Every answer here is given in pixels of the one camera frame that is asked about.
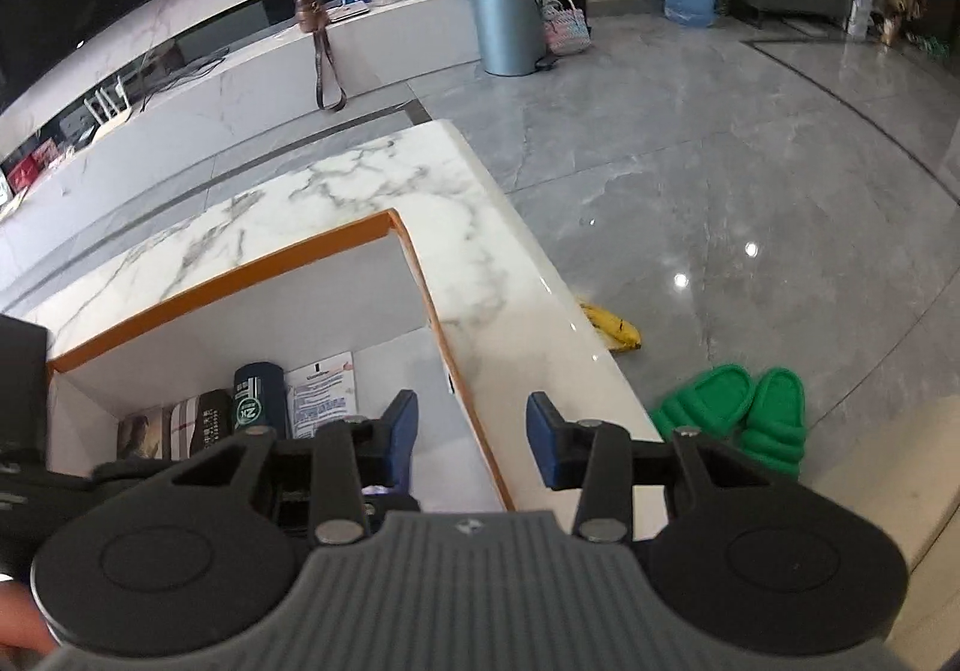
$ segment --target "brown wooden edge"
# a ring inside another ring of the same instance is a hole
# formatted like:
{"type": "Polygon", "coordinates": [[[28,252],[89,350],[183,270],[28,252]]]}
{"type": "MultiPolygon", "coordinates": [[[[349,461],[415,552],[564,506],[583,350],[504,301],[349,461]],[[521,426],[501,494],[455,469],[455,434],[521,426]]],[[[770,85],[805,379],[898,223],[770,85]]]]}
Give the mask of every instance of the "brown wooden edge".
{"type": "Polygon", "coordinates": [[[493,474],[493,482],[500,494],[503,505],[508,511],[515,511],[514,500],[507,489],[507,484],[500,472],[500,468],[493,457],[493,451],[488,444],[487,437],[483,431],[483,425],[477,417],[476,410],[473,408],[472,398],[470,397],[467,383],[457,369],[457,363],[453,359],[449,343],[443,335],[443,327],[440,326],[440,316],[437,316],[437,309],[434,308],[433,299],[426,287],[424,279],[424,269],[421,268],[419,259],[416,258],[413,240],[407,231],[406,225],[400,220],[400,214],[390,209],[377,212],[361,220],[350,222],[341,227],[336,227],[320,235],[312,236],[297,244],[288,245],[285,248],[268,254],[260,259],[253,260],[251,263],[229,270],[222,275],[211,278],[209,281],[198,284],[193,289],[186,289],[185,292],[176,294],[169,300],[157,303],[146,311],[136,313],[134,316],[104,330],[100,335],[95,335],[92,339],[61,354],[56,359],[47,364],[48,379],[53,378],[54,373],[67,373],[80,367],[88,361],[94,360],[102,354],[117,346],[121,346],[130,340],[144,335],[150,330],[173,321],[186,313],[196,311],[197,308],[203,308],[212,302],[229,297],[229,295],[241,292],[242,289],[248,289],[262,281],[275,278],[283,273],[302,268],[304,265],[318,262],[326,257],[339,254],[347,249],[359,245],[368,244],[376,239],[385,238],[391,232],[397,233],[400,244],[403,246],[407,262],[414,270],[416,284],[421,290],[421,296],[424,299],[427,316],[430,320],[430,326],[433,328],[440,345],[440,354],[443,355],[443,361],[450,371],[450,378],[453,380],[454,388],[463,398],[464,407],[467,409],[470,425],[472,425],[474,435],[480,444],[487,465],[493,474]]]}
{"type": "Polygon", "coordinates": [[[440,343],[440,353],[443,354],[443,361],[450,371],[450,379],[453,381],[454,388],[456,388],[459,396],[463,398],[464,408],[467,409],[467,416],[469,417],[470,426],[473,428],[473,434],[476,436],[477,442],[480,444],[480,449],[483,451],[483,456],[487,461],[488,468],[490,468],[491,474],[493,474],[493,482],[496,484],[497,492],[500,493],[500,500],[503,501],[503,506],[507,511],[516,511],[517,506],[515,506],[514,499],[510,494],[510,490],[507,489],[507,482],[503,478],[503,474],[500,472],[500,466],[496,461],[496,457],[493,457],[493,449],[491,449],[490,444],[487,441],[487,435],[484,433],[483,423],[480,421],[480,417],[477,417],[477,412],[473,407],[473,397],[470,394],[469,388],[467,387],[467,382],[464,381],[463,376],[460,374],[460,369],[457,367],[457,361],[453,359],[453,354],[450,351],[450,344],[446,340],[445,335],[443,335],[443,325],[440,324],[440,316],[437,314],[437,309],[434,308],[433,298],[430,296],[429,289],[426,287],[424,269],[421,268],[419,259],[416,257],[414,242],[411,239],[410,233],[407,232],[406,225],[402,220],[400,220],[400,214],[392,209],[387,211],[387,213],[390,214],[390,218],[392,219],[392,222],[394,222],[394,230],[397,232],[397,236],[400,237],[400,244],[403,245],[403,249],[406,252],[407,262],[410,263],[412,268],[414,268],[414,278],[416,279],[416,284],[421,290],[422,297],[424,297],[424,306],[426,306],[427,316],[430,319],[430,326],[437,335],[437,342],[440,343]]]}

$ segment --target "black floor border line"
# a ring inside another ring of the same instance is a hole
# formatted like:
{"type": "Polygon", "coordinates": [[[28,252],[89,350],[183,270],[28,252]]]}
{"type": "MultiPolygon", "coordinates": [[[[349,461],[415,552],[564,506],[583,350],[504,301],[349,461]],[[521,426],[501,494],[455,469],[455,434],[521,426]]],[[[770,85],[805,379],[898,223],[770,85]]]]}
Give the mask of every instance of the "black floor border line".
{"type": "Polygon", "coordinates": [[[868,116],[867,113],[864,113],[861,109],[856,107],[856,105],[853,105],[853,103],[847,102],[846,99],[843,99],[843,97],[840,97],[840,95],[837,94],[837,92],[834,92],[833,89],[827,86],[824,86],[822,83],[818,83],[816,80],[814,80],[812,77],[810,77],[803,71],[798,70],[798,68],[794,67],[794,65],[784,62],[784,60],[779,59],[768,50],[763,50],[757,47],[757,46],[764,46],[765,44],[781,44],[781,43],[792,43],[792,44],[795,44],[795,43],[803,43],[803,44],[843,43],[843,40],[821,40],[818,38],[805,38],[801,40],[760,39],[760,40],[741,40],[741,43],[745,44],[745,46],[747,46],[749,49],[757,51],[757,53],[759,53],[761,56],[766,56],[768,59],[770,59],[770,61],[776,62],[781,67],[786,67],[788,70],[791,71],[791,73],[799,75],[801,78],[803,78],[803,80],[805,80],[806,82],[810,83],[813,86],[816,86],[824,94],[828,94],[829,97],[833,97],[833,99],[835,99],[841,105],[853,111],[853,113],[856,113],[857,116],[860,116],[861,118],[863,118],[863,121],[866,121],[867,123],[869,123],[870,126],[872,126],[875,130],[877,130],[877,132],[880,132],[880,134],[883,135],[883,137],[886,137],[887,140],[890,140],[890,142],[893,145],[896,145],[896,147],[898,147],[902,152],[904,152],[904,154],[911,161],[913,161],[914,164],[916,164],[920,169],[923,169],[923,172],[928,174],[928,176],[937,185],[939,185],[939,187],[942,188],[942,190],[945,193],[947,193],[947,196],[951,200],[953,200],[953,203],[957,207],[960,207],[960,196],[957,196],[957,194],[954,193],[949,188],[949,186],[940,179],[940,176],[938,176],[937,173],[933,171],[933,169],[930,169],[929,164],[926,164],[925,161],[923,161],[923,159],[920,159],[920,157],[917,156],[917,154],[915,154],[913,151],[907,148],[906,145],[904,145],[902,142],[900,142],[899,140],[896,140],[896,137],[891,135],[886,129],[881,127],[876,121],[870,118],[870,116],[868,116]]]}
{"type": "Polygon", "coordinates": [[[80,251],[79,254],[75,257],[71,257],[69,260],[66,260],[65,263],[52,270],[50,273],[47,273],[40,281],[37,281],[35,284],[27,289],[26,292],[21,292],[16,299],[11,300],[11,302],[6,303],[3,306],[3,313],[8,313],[12,308],[19,305],[27,297],[37,291],[37,289],[42,289],[45,284],[50,283],[60,275],[64,270],[69,270],[76,263],[81,262],[88,258],[91,254],[96,251],[99,251],[104,246],[110,244],[112,241],[115,241],[118,238],[126,235],[129,231],[136,229],[141,224],[145,224],[151,218],[155,218],[158,215],[162,214],[164,211],[168,211],[171,208],[189,200],[192,196],[197,196],[197,194],[203,193],[204,191],[210,190],[210,188],[215,187],[215,185],[222,184],[232,178],[235,178],[237,175],[246,172],[247,170],[253,169],[256,166],[266,163],[266,161],[272,161],[277,159],[279,156],[290,153],[291,151],[296,151],[299,148],[304,147],[304,145],[310,145],[311,142],[318,142],[318,140],[325,140],[327,137],[332,137],[339,134],[339,132],[344,132],[347,129],[353,129],[357,126],[362,126],[365,123],[370,123],[371,121],[376,121],[378,118],[386,118],[386,116],[395,115],[395,113],[407,113],[408,118],[410,118],[411,123],[414,125],[418,123],[424,123],[422,119],[426,116],[426,121],[431,121],[429,113],[424,109],[424,105],[421,104],[419,99],[412,99],[408,102],[401,102],[400,104],[391,105],[390,107],[381,108],[380,110],[373,111],[373,113],[365,113],[363,116],[357,116],[357,118],[351,118],[349,121],[344,121],[343,123],[337,124],[336,126],[330,126],[326,129],[322,129],[319,132],[314,132],[311,135],[301,137],[299,140],[294,140],[294,142],[288,142],[287,145],[282,145],[281,147],[274,148],[271,151],[268,151],[261,156],[256,157],[256,159],[251,159],[250,161],[244,161],[244,164],[229,169],[226,172],[222,172],[220,175],[215,175],[210,178],[208,181],[205,181],[201,184],[195,185],[193,188],[189,188],[187,191],[183,191],[178,194],[176,197],[173,197],[170,200],[167,200],[162,205],[154,208],[152,211],[146,212],[144,215],[136,217],[133,221],[128,222],[120,229],[115,232],[110,233],[109,235],[103,236],[99,241],[96,241],[95,244],[88,246],[87,248],[80,251]]]}

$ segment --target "blue-gray trash can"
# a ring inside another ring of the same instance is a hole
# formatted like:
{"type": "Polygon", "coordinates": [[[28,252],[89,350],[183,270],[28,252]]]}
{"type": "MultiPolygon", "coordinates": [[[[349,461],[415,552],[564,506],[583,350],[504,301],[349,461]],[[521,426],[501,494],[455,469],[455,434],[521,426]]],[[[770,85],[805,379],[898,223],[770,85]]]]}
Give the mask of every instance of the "blue-gray trash can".
{"type": "Polygon", "coordinates": [[[546,54],[544,0],[472,0],[483,69],[529,75],[546,54]]]}

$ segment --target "green slipper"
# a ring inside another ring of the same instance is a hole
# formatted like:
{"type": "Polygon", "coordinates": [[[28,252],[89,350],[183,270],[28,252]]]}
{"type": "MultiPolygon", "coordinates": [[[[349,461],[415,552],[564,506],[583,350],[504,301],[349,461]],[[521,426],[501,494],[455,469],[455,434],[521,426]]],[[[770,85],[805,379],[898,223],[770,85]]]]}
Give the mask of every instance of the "green slipper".
{"type": "Polygon", "coordinates": [[[697,427],[723,439],[750,411],[756,388],[743,367],[722,364],[675,391],[650,412],[650,418],[664,441],[677,427],[697,427]]]}
{"type": "Polygon", "coordinates": [[[740,449],[767,468],[797,476],[805,444],[803,382],[791,370],[775,367],[757,385],[740,449]]]}

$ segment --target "yellow banana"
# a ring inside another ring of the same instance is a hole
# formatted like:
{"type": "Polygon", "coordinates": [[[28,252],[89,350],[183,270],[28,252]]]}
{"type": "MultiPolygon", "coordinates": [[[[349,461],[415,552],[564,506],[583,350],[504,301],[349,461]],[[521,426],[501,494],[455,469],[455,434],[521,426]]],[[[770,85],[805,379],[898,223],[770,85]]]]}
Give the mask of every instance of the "yellow banana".
{"type": "Polygon", "coordinates": [[[589,303],[581,302],[580,307],[589,319],[590,324],[597,332],[600,332],[607,348],[613,353],[632,351],[642,345],[640,330],[637,330],[629,321],[589,303]]]}

